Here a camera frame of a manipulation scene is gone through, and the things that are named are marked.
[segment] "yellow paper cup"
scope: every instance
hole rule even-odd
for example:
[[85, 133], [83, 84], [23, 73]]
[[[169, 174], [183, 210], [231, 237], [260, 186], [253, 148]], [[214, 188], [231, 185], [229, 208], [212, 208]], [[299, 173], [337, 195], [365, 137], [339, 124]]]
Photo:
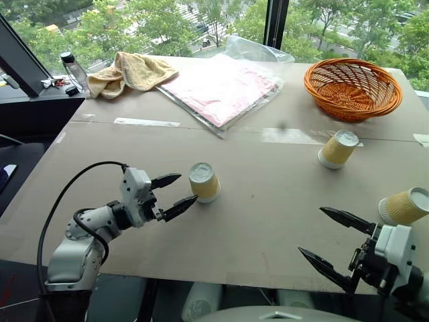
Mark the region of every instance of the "yellow paper cup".
[[389, 225], [409, 225], [429, 214], [429, 192], [416, 187], [384, 198], [378, 212]]
[[208, 163], [200, 162], [192, 166], [189, 171], [189, 182], [200, 203], [211, 203], [221, 193], [221, 184]]
[[319, 161], [330, 169], [342, 168], [358, 144], [359, 138], [353, 132], [337, 131], [319, 151]]

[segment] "water bottle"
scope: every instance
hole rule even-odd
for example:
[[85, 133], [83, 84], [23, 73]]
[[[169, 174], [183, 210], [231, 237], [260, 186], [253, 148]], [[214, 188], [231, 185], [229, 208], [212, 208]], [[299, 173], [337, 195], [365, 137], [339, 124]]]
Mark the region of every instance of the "water bottle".
[[88, 85], [86, 84], [86, 78], [87, 75], [83, 68], [79, 65], [79, 63], [76, 61], [76, 58], [72, 55], [71, 52], [63, 52], [61, 55], [62, 64], [64, 65], [66, 72], [67, 68], [70, 71], [70, 74], [72, 74], [75, 79], [79, 82], [79, 84], [82, 86], [82, 92], [86, 93], [88, 91]]

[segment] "window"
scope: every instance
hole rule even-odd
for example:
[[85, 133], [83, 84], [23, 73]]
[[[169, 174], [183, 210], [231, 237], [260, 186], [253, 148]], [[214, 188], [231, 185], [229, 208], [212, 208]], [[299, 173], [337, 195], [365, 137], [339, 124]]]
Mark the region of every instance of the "window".
[[429, 2], [291, 1], [282, 50], [297, 62], [350, 57], [400, 68], [414, 89], [429, 91]]
[[64, 74], [59, 54], [65, 51], [96, 72], [117, 51], [204, 56], [236, 31], [262, 42], [266, 9], [267, 0], [0, 1], [3, 15], [52, 74]]

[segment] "black cable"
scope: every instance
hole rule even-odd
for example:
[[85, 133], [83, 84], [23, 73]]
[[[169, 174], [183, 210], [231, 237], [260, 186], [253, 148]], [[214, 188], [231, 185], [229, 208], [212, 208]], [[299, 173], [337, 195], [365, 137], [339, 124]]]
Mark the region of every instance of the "black cable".
[[380, 298], [380, 309], [378, 312], [378, 322], [383, 322], [383, 316], [384, 316], [384, 306], [386, 303], [386, 298], [385, 297], [381, 297]]
[[52, 220], [52, 216], [54, 215], [55, 210], [57, 209], [62, 197], [65, 195], [66, 191], [70, 188], [70, 186], [76, 181], [80, 176], [82, 176], [86, 171], [95, 168], [96, 166], [101, 166], [104, 164], [116, 164], [121, 166], [122, 171], [125, 172], [125, 169], [128, 167], [128, 165], [116, 161], [103, 161], [103, 162], [97, 162], [94, 164], [91, 164], [90, 166], [87, 166], [85, 169], [81, 170], [76, 176], [72, 178], [68, 182], [68, 184], [62, 189], [61, 193], [58, 195], [57, 199], [55, 200], [54, 205], [52, 206], [51, 211], [49, 212], [49, 215], [46, 217], [45, 224], [42, 228], [42, 232], [40, 233], [39, 237], [39, 244], [38, 244], [38, 254], [37, 254], [37, 273], [38, 273], [38, 284], [39, 284], [39, 290], [43, 295], [46, 295], [46, 287], [44, 284], [44, 277], [42, 272], [42, 253], [43, 253], [43, 244], [46, 236], [46, 231], [48, 230], [49, 224]]
[[103, 265], [107, 259], [107, 256], [109, 256], [109, 245], [107, 245], [107, 242], [104, 240], [103, 237], [101, 237], [99, 234], [97, 234], [95, 231], [93, 231], [91, 228], [89, 228], [88, 226], [86, 226], [80, 219], [79, 219], [79, 214], [87, 211], [87, 210], [93, 210], [93, 208], [84, 208], [84, 209], [80, 209], [77, 212], [75, 212], [73, 214], [73, 219], [74, 221], [78, 224], [78, 226], [80, 228], [82, 228], [83, 230], [85, 230], [87, 233], [89, 233], [91, 236], [93, 236], [96, 240], [98, 240], [101, 245], [103, 245], [104, 249], [105, 249], [105, 254], [103, 256], [103, 259], [101, 260], [101, 265]]

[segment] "floor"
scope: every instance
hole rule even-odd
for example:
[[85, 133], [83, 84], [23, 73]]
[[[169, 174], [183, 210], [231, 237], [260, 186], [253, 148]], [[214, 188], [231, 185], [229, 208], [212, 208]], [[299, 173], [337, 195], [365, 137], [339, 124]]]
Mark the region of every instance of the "floor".
[[[144, 278], [102, 274], [91, 297], [88, 322], [133, 322], [137, 316], [145, 288]], [[154, 322], [181, 321], [182, 307], [191, 282], [160, 280], [154, 313]], [[273, 302], [277, 302], [275, 290], [263, 290]], [[315, 309], [336, 313], [350, 318], [376, 322], [379, 297], [376, 295], [311, 293]], [[0, 261], [0, 321], [34, 321], [38, 307], [36, 269], [33, 265]], [[396, 313], [394, 299], [386, 303], [383, 321], [411, 321]], [[221, 309], [249, 305], [268, 305], [258, 288], [224, 286]]]

